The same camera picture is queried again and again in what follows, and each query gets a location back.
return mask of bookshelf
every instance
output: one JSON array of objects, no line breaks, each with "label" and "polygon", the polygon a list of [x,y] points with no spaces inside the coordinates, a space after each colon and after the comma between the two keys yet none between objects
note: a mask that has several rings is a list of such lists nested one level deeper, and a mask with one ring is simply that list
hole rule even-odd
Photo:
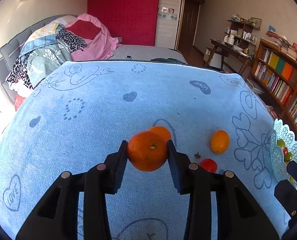
[{"label": "bookshelf", "polygon": [[261,98],[273,105],[297,140],[297,61],[261,39],[249,79],[265,89]]}]

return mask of cherry tomato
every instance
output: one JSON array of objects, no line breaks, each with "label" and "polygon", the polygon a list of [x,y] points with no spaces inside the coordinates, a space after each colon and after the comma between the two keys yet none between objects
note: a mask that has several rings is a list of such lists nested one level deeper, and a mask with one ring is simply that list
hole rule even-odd
[{"label": "cherry tomato", "polygon": [[287,153],[288,153],[288,148],[285,147],[285,148],[283,149],[283,155],[285,156],[285,155],[287,155]]},{"label": "cherry tomato", "polygon": [[201,161],[200,166],[208,172],[215,173],[217,171],[217,164],[212,159],[204,159]]}]

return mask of floral blanket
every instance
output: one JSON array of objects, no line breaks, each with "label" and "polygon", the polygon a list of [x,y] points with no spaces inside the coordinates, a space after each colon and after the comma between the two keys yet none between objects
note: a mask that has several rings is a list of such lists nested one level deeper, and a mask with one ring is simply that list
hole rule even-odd
[{"label": "floral blanket", "polygon": [[72,60],[69,46],[57,41],[57,44],[36,49],[27,60],[27,72],[34,88],[65,61]]}]

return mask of orange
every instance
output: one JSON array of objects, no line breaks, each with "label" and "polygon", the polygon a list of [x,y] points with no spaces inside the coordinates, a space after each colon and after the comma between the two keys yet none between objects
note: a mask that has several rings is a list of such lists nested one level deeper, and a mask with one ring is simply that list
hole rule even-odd
[{"label": "orange", "polygon": [[229,136],[226,131],[218,130],[216,131],[211,140],[210,140],[210,148],[213,152],[217,154],[224,153],[229,147]]},{"label": "orange", "polygon": [[165,142],[172,139],[169,130],[164,126],[153,126],[148,131],[156,133],[157,135],[161,136]]},{"label": "orange", "polygon": [[127,145],[132,165],[140,171],[155,171],[167,159],[165,141],[157,134],[144,131],[134,135]]}]

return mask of leopard print fabric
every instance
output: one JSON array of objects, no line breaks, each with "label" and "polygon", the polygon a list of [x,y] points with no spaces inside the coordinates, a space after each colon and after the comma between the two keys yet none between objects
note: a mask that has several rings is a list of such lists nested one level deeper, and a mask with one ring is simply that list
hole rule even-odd
[{"label": "leopard print fabric", "polygon": [[13,68],[10,71],[10,74],[6,79],[6,82],[17,83],[19,79],[22,79],[26,87],[33,89],[26,66],[27,61],[22,63],[21,58],[18,57],[14,62]]},{"label": "leopard print fabric", "polygon": [[60,30],[56,35],[56,38],[65,42],[69,46],[70,53],[75,52],[79,49],[83,49],[87,46],[84,39],[65,29]]}]

